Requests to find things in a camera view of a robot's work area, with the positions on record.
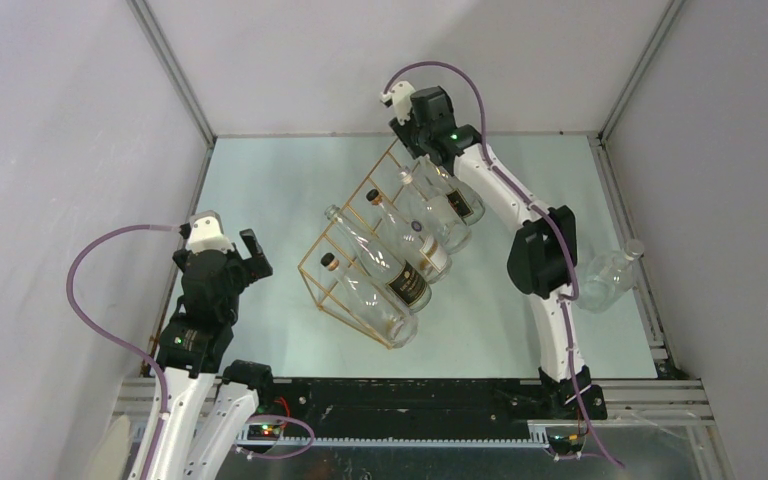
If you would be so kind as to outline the clear bottle black cap front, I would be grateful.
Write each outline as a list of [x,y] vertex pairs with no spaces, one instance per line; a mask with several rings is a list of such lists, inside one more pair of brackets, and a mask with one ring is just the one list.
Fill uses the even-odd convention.
[[320,264],[345,292],[340,302],[350,316],[374,332],[389,348],[402,348],[414,339],[417,319],[377,280],[350,262],[342,262],[331,252],[321,257]]

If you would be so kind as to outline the squat clear glass bottle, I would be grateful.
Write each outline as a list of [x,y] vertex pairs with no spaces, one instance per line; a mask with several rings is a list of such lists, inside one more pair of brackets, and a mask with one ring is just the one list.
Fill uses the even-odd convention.
[[629,239],[620,250],[601,253],[578,267],[579,295],[574,304],[594,314],[606,312],[631,289],[634,265],[644,250],[641,240]]

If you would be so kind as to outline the greenish bottle black label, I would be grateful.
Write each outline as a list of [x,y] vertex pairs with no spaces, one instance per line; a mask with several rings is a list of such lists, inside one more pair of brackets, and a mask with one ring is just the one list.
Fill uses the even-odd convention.
[[482,219],[485,206],[480,196],[471,187],[450,175],[444,168],[434,165],[428,155],[419,157],[418,165],[426,181],[443,194],[468,226]]

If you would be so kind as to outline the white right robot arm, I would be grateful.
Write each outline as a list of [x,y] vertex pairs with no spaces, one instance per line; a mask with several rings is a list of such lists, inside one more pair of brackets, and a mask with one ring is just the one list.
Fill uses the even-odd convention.
[[470,187],[512,232],[506,268],[526,296],[537,328],[540,406],[556,419],[606,419],[602,389],[591,379],[572,320],[579,291],[573,211],[539,200],[477,129],[457,124],[453,102],[441,87],[417,90],[402,81],[386,88],[381,101],[393,109],[389,126],[408,152]]

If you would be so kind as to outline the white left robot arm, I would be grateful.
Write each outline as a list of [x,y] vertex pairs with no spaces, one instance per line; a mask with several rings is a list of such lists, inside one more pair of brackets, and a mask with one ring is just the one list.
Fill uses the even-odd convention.
[[244,360],[221,365],[240,295],[273,273],[256,234],[240,233],[247,258],[221,231],[194,226],[183,235],[187,244],[173,255],[182,293],[161,332],[161,371],[132,479],[214,478],[244,423],[276,403],[270,366]]

